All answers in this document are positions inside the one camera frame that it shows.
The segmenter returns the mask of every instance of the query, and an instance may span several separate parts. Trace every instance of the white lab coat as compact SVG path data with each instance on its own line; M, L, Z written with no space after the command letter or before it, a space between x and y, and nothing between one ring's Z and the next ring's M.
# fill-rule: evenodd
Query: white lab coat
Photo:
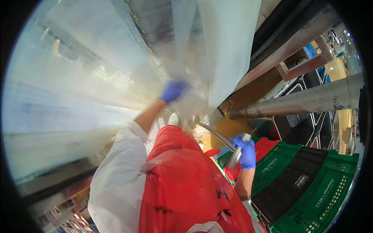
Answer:
M147 140L144 130L132 121L118 132L112 149L95 172L88 211L100 233L138 232L146 180L144 143ZM255 232L262 233L249 201L242 203L251 216ZM188 232L196 230L223 232L216 222L196 224Z

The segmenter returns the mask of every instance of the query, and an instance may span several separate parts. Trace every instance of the blue nitrile glove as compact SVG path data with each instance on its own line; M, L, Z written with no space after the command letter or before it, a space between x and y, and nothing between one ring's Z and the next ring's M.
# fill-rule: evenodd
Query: blue nitrile glove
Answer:
M185 81L169 81L163 90L162 95L159 97L166 103L170 103L177 98L181 97L184 92L189 89L191 85Z
M230 138L229 140L232 142L234 148L236 148L237 146L242 148L242 156L239 159L239 162L242 165L241 170L255 168L255 143L252 139L250 139L250 141L248 142L241 140L242 135L243 134L237 135L235 138Z

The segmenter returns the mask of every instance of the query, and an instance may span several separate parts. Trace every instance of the white plastic sheet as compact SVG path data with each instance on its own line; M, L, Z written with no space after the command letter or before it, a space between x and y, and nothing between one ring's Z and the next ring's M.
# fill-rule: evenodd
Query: white plastic sheet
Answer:
M260 0L44 0L8 66L2 127L22 183L98 152L161 92L194 88L182 118L216 108L245 75Z

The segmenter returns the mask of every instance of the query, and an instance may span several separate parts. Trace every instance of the red apron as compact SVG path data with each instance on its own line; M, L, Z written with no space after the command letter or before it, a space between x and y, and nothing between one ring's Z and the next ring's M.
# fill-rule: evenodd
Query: red apron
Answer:
M139 232L187 232L209 221L226 233L255 232L233 187L181 128L158 131L147 165Z

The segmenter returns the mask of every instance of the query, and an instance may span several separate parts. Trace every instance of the stacked crates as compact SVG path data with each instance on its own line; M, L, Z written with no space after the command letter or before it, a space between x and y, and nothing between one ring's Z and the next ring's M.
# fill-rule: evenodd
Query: stacked crates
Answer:
M283 141L253 138L257 167L251 191L254 210L272 233L318 233L332 222L351 186L358 154L340 155L287 145ZM223 147L214 156L234 185L238 171L227 171L232 152Z
M356 171L359 154L330 150L312 185L272 227L274 233L324 232L342 205Z

